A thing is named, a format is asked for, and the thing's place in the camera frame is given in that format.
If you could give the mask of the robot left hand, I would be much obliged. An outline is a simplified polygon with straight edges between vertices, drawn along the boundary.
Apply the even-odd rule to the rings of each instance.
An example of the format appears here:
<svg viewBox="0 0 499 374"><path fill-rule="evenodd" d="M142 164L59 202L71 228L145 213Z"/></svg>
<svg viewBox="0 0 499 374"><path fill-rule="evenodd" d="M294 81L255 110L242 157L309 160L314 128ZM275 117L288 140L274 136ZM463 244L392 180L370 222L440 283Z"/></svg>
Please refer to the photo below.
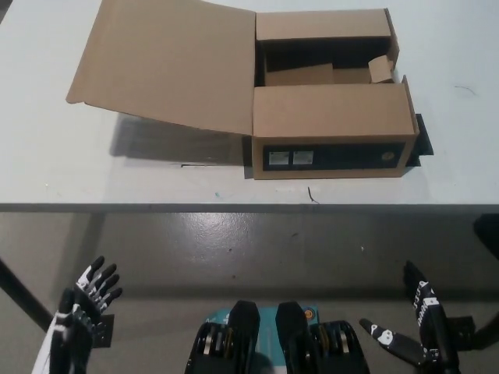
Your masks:
<svg viewBox="0 0 499 374"><path fill-rule="evenodd" d="M33 373L85 373L97 326L111 303L122 295L117 265L97 257L75 284L65 288L37 354Z"/></svg>

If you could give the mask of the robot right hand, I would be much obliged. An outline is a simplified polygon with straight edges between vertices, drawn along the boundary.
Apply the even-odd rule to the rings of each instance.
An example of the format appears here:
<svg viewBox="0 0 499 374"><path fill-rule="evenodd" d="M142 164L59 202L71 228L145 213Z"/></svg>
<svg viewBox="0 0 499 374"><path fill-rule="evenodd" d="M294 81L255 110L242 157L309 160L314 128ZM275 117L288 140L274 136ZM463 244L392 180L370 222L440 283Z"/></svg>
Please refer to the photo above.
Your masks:
<svg viewBox="0 0 499 374"><path fill-rule="evenodd" d="M359 325L396 358L418 373L460 373L458 350L452 340L448 318L431 283L411 261L403 267L405 294L412 303L419 340L362 318Z"/></svg>

